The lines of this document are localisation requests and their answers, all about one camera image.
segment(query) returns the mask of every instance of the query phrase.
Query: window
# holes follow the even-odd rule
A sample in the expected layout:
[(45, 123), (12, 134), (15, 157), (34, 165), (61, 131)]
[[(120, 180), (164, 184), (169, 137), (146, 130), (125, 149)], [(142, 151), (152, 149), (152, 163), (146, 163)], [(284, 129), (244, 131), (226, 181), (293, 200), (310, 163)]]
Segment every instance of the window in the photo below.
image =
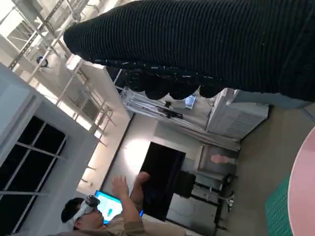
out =
[(19, 231), (40, 190), (59, 159), (66, 135), (33, 117), (0, 167), (1, 232)]

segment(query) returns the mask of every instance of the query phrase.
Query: blue screen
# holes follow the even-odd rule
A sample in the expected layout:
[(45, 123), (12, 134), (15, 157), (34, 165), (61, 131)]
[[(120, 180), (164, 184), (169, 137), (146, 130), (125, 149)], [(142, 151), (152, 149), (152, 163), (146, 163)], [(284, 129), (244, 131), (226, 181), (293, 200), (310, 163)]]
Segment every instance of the blue screen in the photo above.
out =
[(95, 192), (95, 196), (100, 200), (97, 209), (103, 214), (103, 224), (108, 224), (116, 215), (122, 212), (123, 206), (119, 199), (98, 190)]

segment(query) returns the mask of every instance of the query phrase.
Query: black hair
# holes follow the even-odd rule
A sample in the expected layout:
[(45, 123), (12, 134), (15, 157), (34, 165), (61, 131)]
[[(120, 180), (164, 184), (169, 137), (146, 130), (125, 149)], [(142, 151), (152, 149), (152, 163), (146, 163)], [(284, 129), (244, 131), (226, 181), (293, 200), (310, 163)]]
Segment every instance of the black hair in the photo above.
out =
[(68, 220), (70, 220), (75, 213), (79, 211), (79, 205), (84, 201), (83, 198), (74, 198), (69, 200), (61, 212), (61, 221), (63, 223), (66, 223)]

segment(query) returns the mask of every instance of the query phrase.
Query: vr headset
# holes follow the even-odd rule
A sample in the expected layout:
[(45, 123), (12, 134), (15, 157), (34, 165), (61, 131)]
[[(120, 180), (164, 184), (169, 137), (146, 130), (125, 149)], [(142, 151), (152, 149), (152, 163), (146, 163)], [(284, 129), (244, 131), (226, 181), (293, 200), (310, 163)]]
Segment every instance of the vr headset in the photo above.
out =
[(80, 205), (80, 209), (77, 213), (68, 221), (69, 224), (73, 227), (74, 222), (84, 214), (90, 214), (95, 210), (100, 203), (100, 200), (94, 195), (89, 195)]

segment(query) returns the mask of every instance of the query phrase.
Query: pink table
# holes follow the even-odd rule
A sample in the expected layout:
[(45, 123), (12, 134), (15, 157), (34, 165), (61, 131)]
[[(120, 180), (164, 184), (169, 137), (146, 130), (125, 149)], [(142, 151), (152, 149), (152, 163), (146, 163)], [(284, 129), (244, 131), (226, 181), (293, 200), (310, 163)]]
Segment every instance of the pink table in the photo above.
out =
[(292, 168), (288, 213), (294, 236), (315, 235), (315, 128), (303, 142)]

